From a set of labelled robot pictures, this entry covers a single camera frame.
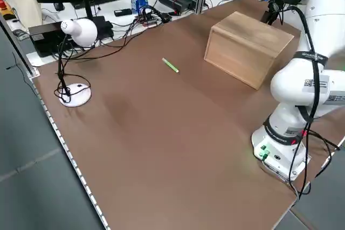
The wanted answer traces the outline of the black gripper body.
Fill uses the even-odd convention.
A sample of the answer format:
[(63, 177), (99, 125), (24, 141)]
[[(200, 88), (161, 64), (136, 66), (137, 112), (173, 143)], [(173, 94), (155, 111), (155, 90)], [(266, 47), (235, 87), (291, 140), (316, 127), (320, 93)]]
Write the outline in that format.
[(284, 9), (285, 3), (283, 0), (269, 0), (268, 10), (269, 12), (276, 13)]

